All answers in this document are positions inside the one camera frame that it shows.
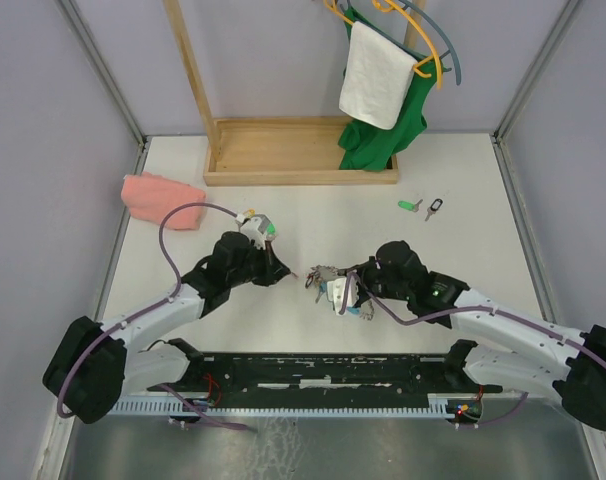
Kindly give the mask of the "metal keyring band blue handle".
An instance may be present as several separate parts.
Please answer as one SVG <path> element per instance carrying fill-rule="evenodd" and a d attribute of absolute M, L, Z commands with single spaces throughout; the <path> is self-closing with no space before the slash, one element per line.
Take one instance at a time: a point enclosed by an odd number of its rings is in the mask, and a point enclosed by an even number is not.
<path fill-rule="evenodd" d="M 366 321 L 371 321 L 374 318 L 374 306 L 371 300 L 365 301 L 359 307 L 346 306 L 345 308 L 342 308 L 342 295 L 338 291 L 335 291 L 332 294 L 332 303 L 334 311 L 338 316 L 350 314 L 358 316 L 359 318 Z"/>

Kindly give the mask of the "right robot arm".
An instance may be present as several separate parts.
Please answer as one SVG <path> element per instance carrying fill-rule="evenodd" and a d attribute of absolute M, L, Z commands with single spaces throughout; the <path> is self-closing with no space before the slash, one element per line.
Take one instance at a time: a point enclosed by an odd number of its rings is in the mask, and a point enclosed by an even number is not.
<path fill-rule="evenodd" d="M 339 272 L 331 296 L 342 315 L 366 301 L 402 301 L 408 325 L 441 325 L 464 334 L 451 347 L 442 379 L 534 394 L 575 420 L 606 432 L 606 328 L 584 331 L 519 314 L 454 277 L 429 270 L 405 241 L 382 245 L 366 262 Z"/>

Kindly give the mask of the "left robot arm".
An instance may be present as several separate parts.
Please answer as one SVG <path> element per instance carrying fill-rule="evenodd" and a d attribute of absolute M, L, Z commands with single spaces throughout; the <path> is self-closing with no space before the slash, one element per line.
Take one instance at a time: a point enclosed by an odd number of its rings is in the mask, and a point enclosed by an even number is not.
<path fill-rule="evenodd" d="M 67 328 L 42 383 L 57 398 L 60 417 L 94 423 L 122 395 L 176 383 L 192 390 L 204 378 L 195 350 L 183 342 L 159 352 L 149 345 L 176 328 L 199 320 L 228 301 L 233 288 L 270 287 L 291 275 L 271 244 L 258 245 L 239 232 L 226 232 L 210 255 L 181 276 L 174 289 L 128 314 L 96 322 L 86 316 Z"/>

